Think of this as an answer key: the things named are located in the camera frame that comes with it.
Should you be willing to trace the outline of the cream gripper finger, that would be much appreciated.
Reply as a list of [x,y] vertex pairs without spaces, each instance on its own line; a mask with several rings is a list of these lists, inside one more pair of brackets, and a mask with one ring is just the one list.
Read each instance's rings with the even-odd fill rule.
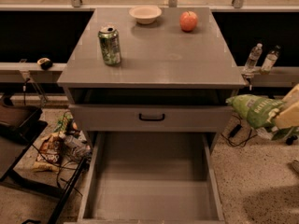
[[275,124],[280,129],[299,126],[299,103],[292,104],[280,112],[275,118]]
[[299,100],[299,84],[296,84],[282,99],[286,107]]

